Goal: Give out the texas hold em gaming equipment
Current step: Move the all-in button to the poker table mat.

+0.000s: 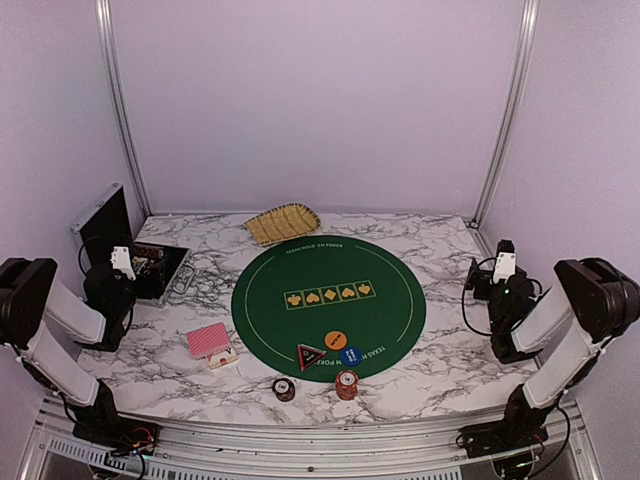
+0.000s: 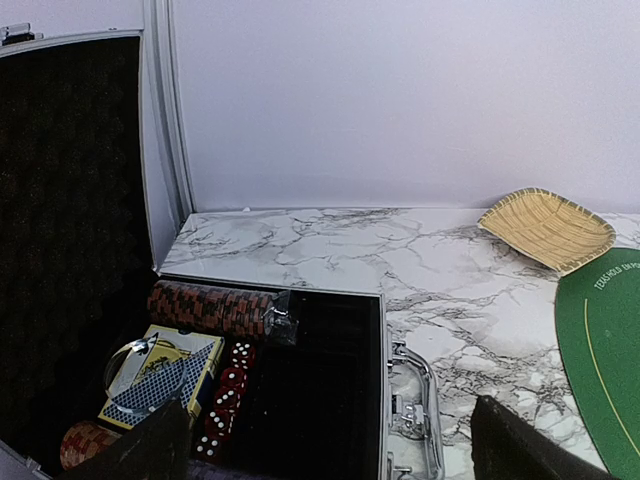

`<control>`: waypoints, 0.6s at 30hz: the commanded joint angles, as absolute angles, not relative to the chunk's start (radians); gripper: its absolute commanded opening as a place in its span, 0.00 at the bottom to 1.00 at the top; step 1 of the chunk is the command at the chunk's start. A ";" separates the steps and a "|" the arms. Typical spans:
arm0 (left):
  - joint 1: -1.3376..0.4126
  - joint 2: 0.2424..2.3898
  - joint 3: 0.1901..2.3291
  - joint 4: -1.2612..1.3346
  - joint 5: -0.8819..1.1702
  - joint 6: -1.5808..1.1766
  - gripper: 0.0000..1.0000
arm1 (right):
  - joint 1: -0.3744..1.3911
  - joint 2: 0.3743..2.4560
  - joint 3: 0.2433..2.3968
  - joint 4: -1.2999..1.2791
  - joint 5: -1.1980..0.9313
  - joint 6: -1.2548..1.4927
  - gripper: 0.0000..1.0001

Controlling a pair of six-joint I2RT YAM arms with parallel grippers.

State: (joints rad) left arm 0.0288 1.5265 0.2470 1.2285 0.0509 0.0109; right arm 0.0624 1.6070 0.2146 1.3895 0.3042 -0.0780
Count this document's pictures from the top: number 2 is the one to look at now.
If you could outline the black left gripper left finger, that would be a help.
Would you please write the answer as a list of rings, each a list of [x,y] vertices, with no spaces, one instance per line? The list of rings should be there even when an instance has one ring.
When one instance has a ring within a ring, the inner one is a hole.
[[[171,401],[122,435],[105,451],[64,470],[60,479],[185,479],[190,417]]]

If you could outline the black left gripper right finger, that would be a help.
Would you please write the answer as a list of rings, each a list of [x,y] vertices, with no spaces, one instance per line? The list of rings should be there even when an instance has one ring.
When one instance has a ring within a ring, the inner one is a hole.
[[[491,396],[476,398],[471,433],[471,458],[477,479],[613,477],[556,445]]]

